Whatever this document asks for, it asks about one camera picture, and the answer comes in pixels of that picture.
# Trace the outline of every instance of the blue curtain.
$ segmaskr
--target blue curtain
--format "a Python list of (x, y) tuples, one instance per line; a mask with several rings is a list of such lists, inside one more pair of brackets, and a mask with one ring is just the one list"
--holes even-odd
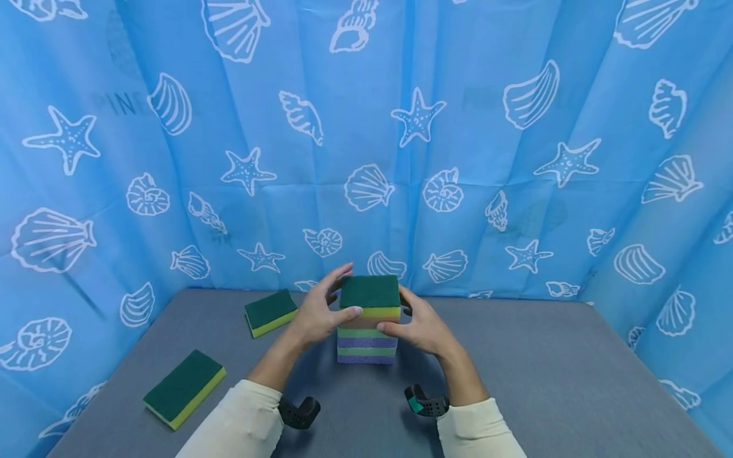
[(0, 455), (182, 288), (582, 300), (733, 456), (733, 4), (0, 1)]

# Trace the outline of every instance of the starfish print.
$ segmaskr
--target starfish print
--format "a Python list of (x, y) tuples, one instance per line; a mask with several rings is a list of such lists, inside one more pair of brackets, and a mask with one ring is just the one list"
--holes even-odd
[(537, 261), (544, 258), (551, 258), (555, 256), (552, 251), (540, 251), (537, 252), (537, 246), (539, 240), (532, 240), (527, 248), (517, 248), (515, 246), (507, 246), (504, 250), (514, 257), (512, 265), (509, 266), (509, 270), (518, 269), (519, 267), (527, 267), (532, 273), (537, 273)]
[(557, 144), (557, 156), (544, 166), (534, 171), (535, 175), (554, 173), (557, 175), (557, 186), (562, 188), (570, 181), (574, 173), (593, 175), (600, 170), (588, 163), (588, 156), (598, 148), (600, 138), (596, 138), (584, 147), (570, 149), (563, 141)]
[(92, 145), (89, 134), (97, 117), (87, 114), (77, 122), (71, 122), (55, 106), (48, 106), (48, 113), (56, 125), (55, 133), (46, 133), (24, 138), (23, 146), (28, 148), (56, 148), (64, 159), (64, 173), (70, 177), (76, 171), (81, 156), (99, 158), (102, 153)]
[(247, 194), (254, 196), (254, 182), (270, 181), (277, 178), (277, 175), (269, 171), (259, 169), (259, 148), (255, 147), (247, 156), (242, 159), (231, 151), (226, 151), (226, 156), (232, 163), (232, 167), (227, 173), (221, 176), (221, 181), (225, 183), (241, 182), (247, 190)]
[(412, 109), (402, 110), (397, 108), (392, 110), (391, 116), (405, 123), (405, 132), (399, 141), (399, 147), (404, 148), (410, 143), (414, 137), (420, 137), (426, 142), (430, 142), (430, 125), (432, 120), (448, 105), (447, 102), (439, 100), (435, 105), (425, 105), (425, 99), (422, 97), (422, 91), (416, 87), (413, 91)]
[(254, 251), (252, 252), (237, 250), (237, 253), (249, 259), (252, 263), (252, 272), (257, 272), (259, 269), (270, 269), (280, 273), (280, 269), (278, 269), (275, 261), (282, 261), (285, 259), (284, 254), (265, 252), (265, 247), (263, 247), (260, 242), (257, 242), (254, 246)]

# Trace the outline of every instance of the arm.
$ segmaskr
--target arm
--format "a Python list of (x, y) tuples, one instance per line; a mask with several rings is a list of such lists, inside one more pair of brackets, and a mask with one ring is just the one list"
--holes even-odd
[(283, 430), (278, 405), (298, 357), (341, 324), (361, 315), (361, 308), (331, 311), (341, 278), (352, 264), (330, 272), (306, 296), (290, 325), (262, 359), (201, 423), (177, 458), (268, 458)]
[(471, 356), (448, 326), (430, 304), (409, 289), (400, 287), (399, 293), (412, 321), (407, 325), (384, 322), (377, 329), (409, 341), (438, 359), (451, 402), (448, 412), (438, 419), (446, 458), (526, 458), (484, 387)]

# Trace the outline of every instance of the gray table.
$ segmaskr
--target gray table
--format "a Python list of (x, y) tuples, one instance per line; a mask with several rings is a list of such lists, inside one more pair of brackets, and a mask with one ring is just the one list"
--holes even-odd
[[(174, 457), (257, 362), (280, 330), (253, 340), (243, 306), (266, 292), (190, 289), (168, 305), (51, 458)], [(293, 293), (296, 303), (302, 295)], [(583, 303), (433, 298), (468, 348), (530, 458), (720, 457), (687, 414)], [(339, 365), (335, 336), (310, 349), (286, 389), (318, 399), (310, 430), (286, 429), (276, 457), (442, 457), (435, 421), (412, 414), (402, 391), (444, 392), (439, 366), (400, 342), (393, 366)], [(177, 431), (142, 397), (193, 349), (226, 367), (224, 381)]]

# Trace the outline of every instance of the sponge stack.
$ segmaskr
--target sponge stack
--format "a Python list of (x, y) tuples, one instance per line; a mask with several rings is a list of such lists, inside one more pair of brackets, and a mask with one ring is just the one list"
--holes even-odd
[(336, 360), (346, 364), (393, 364), (397, 339), (377, 330), (379, 322), (399, 323), (401, 313), (396, 276), (346, 277), (339, 307), (359, 306), (364, 313), (337, 331)]

